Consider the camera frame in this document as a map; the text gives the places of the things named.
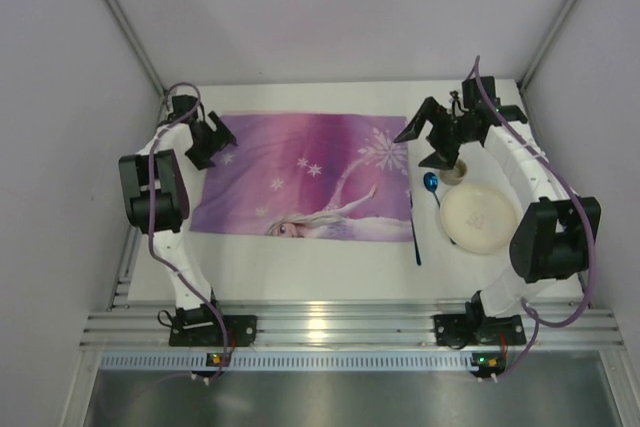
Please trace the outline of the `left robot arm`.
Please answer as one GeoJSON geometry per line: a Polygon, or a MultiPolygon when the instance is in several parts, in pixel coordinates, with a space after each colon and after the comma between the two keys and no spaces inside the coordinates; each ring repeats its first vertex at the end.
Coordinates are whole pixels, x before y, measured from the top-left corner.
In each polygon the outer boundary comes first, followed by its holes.
{"type": "Polygon", "coordinates": [[[186,238],[203,190],[199,176],[215,154],[237,144],[213,112],[193,95],[169,98],[169,113],[152,140],[118,161],[126,217],[147,238],[151,257],[168,272],[175,317],[187,327],[215,321],[215,295],[186,238]]]}

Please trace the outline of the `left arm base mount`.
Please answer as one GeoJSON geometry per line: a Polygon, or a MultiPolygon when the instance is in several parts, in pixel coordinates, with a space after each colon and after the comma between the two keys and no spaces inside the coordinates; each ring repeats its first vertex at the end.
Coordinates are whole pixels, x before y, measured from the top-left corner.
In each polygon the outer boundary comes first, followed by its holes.
{"type": "MultiPolygon", "coordinates": [[[[172,315],[163,309],[157,313],[158,323],[169,329],[172,347],[223,347],[222,327],[211,310],[201,304],[198,309],[177,309],[172,315]]],[[[256,339],[255,315],[224,315],[228,347],[248,347],[256,339]]]]}

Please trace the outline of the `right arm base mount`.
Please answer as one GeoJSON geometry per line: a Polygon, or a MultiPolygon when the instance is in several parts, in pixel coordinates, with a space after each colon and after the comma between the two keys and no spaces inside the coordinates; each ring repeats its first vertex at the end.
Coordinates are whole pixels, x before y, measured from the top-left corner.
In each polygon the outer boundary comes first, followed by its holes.
{"type": "Polygon", "coordinates": [[[436,344],[461,350],[467,346],[524,346],[527,343],[519,315],[471,320],[466,314],[433,317],[436,344]]]}

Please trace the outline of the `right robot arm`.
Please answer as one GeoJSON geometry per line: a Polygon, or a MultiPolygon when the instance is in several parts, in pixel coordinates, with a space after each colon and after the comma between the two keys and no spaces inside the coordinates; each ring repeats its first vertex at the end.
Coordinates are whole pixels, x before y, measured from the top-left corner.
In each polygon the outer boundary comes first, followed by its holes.
{"type": "Polygon", "coordinates": [[[394,141],[413,141],[427,129],[425,139],[432,152],[421,160],[422,168],[453,168],[466,144],[477,144],[489,153],[514,190],[523,215],[508,238],[506,266],[472,301],[490,318],[518,310],[531,314],[529,302],[539,293],[557,281],[586,273],[584,297],[576,311],[550,324],[565,327],[582,315],[594,291],[601,205],[594,197],[579,195],[551,166],[524,111],[502,104],[493,77],[467,78],[461,88],[452,95],[461,113],[427,97],[394,141]]]}

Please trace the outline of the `purple printed placemat cloth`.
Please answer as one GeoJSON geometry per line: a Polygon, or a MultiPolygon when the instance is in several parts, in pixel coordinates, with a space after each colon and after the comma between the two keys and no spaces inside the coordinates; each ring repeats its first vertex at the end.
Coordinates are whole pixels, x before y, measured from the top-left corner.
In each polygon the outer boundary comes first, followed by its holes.
{"type": "Polygon", "coordinates": [[[191,229],[410,242],[403,116],[267,113],[223,116],[237,143],[214,158],[191,229]]]}

